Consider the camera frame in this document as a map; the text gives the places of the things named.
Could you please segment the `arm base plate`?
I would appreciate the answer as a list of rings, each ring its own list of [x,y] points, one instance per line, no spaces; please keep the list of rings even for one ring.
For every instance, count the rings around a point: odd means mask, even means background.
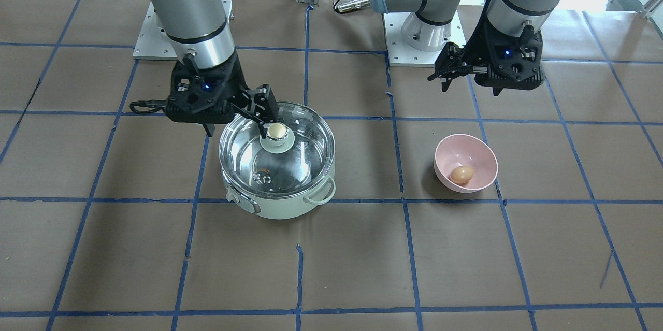
[[[197,55],[198,63],[202,67],[215,66],[224,62],[235,52],[235,43],[230,34],[230,17],[232,14],[232,1],[223,0],[226,14],[226,26],[218,36],[194,44],[173,43],[166,34],[152,3],[149,4],[146,17],[143,20],[139,36],[135,43],[133,57],[138,60],[166,60],[176,61],[185,53]]]
[[[466,43],[458,14],[442,26],[422,22],[414,13],[391,12],[383,20],[391,66],[433,67],[446,43]]]

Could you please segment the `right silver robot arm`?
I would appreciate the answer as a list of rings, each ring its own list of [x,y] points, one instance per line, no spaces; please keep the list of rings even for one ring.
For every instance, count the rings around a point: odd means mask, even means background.
[[[269,85],[251,90],[230,32],[223,0],[151,0],[178,59],[165,100],[136,100],[135,114],[163,111],[172,121],[197,123],[208,137],[216,124],[239,114],[265,125],[277,121],[279,106]]]

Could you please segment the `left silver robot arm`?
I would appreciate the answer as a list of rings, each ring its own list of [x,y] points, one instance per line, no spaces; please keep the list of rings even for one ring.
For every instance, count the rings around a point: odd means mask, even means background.
[[[455,78],[474,75],[493,95],[504,89],[531,91],[544,82],[541,28],[560,0],[486,0],[464,46],[445,40],[461,0],[370,0],[381,14],[406,13],[406,43],[437,52],[429,80],[441,79],[446,92]]]

